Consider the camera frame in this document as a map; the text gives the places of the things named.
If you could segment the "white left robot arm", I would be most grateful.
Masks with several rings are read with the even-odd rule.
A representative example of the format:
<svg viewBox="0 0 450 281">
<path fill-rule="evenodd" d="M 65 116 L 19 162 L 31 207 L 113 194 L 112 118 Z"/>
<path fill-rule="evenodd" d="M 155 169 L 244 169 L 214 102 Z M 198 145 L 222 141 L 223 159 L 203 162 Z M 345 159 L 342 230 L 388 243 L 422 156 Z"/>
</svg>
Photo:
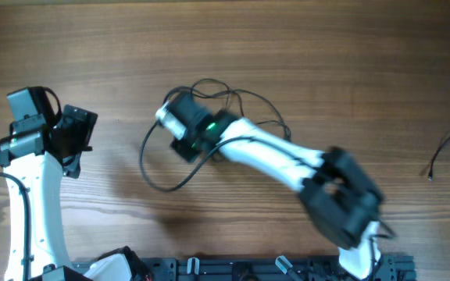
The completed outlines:
<svg viewBox="0 0 450 281">
<path fill-rule="evenodd" d="M 78 178 L 90 151 L 97 114 L 53 106 L 48 87 L 25 87 L 7 96 L 13 113 L 0 140 L 1 176 L 10 199 L 10 253 L 6 280 L 150 280 L 152 273 L 129 248 L 102 254 L 85 272 L 66 249 L 60 206 L 63 178 Z"/>
</svg>

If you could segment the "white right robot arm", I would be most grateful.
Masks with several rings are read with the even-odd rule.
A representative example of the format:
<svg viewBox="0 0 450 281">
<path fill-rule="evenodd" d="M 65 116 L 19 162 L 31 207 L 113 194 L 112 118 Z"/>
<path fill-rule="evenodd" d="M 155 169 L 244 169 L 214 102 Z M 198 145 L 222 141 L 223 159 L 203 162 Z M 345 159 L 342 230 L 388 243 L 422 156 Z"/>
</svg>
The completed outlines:
<svg viewBox="0 0 450 281">
<path fill-rule="evenodd" d="M 298 146 L 226 109 L 212 112 L 188 91 L 165 101 L 155 117 L 186 161 L 219 153 L 289 187 L 314 226 L 337 246 L 339 265 L 355 279 L 375 277 L 384 195 L 347 151 Z"/>
</svg>

